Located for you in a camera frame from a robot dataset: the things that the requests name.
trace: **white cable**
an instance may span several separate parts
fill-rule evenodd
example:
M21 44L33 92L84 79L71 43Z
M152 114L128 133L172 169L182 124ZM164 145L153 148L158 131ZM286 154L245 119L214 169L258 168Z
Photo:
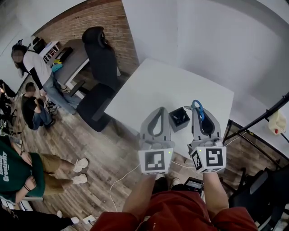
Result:
M184 167L184 168L195 168L195 167L187 167L187 166L184 166L184 165L181 165L181 164L178 164L178 163L176 163L176 162L174 162L174 161L172 161L174 164L177 164L177 165L179 165L179 166L182 166L182 167Z
M231 142L235 141L236 139L239 139L240 137L241 137L241 136L239 136L239 137L237 137L237 138L233 139L233 140L232 140L232 141L230 141L228 144L226 144L226 145L225 145L225 147L226 147L226 146L228 146L228 145L229 145Z
M116 204L114 203L114 201L113 201L113 199L112 199L112 195L111 195L112 187L114 186L115 183L121 181L121 180L124 179L128 174L130 174L131 172L133 172L134 170L136 170L136 169L138 168L138 166L135 167L135 168L134 168L133 170L131 170L130 172L128 172L124 177L122 177L121 179L119 179L119 180L117 180L116 182L114 182L114 183L112 184L112 186L110 187L109 196L110 196L110 199L111 199L112 202L113 202L113 205L114 205L114 208L116 209L116 211L117 211L117 207L116 207Z

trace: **blue scissors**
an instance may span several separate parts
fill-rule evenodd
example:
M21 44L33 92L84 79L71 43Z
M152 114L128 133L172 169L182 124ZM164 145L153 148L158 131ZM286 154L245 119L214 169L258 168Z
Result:
M196 110L199 112L199 114L200 114L200 116L201 116L201 118L202 118L202 121L205 119L204 108L203 108L202 104L200 103L200 101L198 101L198 100L195 99L195 100L193 101L193 103L192 103L191 106L185 106L185 108L186 108L186 109L189 109L189 110L191 110L191 111L193 111L194 109L196 109Z

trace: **white t-shirt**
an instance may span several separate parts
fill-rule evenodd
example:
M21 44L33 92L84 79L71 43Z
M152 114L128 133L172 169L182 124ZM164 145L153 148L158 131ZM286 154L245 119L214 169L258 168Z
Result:
M23 58L23 63L28 72L35 68L41 84L45 84L51 75L51 68L44 62L43 58L32 51L27 51Z

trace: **green t-shirt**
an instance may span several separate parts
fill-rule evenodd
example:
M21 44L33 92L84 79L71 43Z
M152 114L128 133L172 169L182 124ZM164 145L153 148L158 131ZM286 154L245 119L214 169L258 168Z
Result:
M42 161L37 153L30 153L32 167L11 147L8 136L0 136L0 198L15 204L16 193L34 176L37 186L28 196L42 197L45 190Z

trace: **red shirt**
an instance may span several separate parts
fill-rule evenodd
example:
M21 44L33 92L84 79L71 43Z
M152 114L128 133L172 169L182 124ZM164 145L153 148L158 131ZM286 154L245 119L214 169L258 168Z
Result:
M212 221L198 193L161 192L152 196L139 223L130 213L103 212L91 231L257 231L245 208L228 208Z

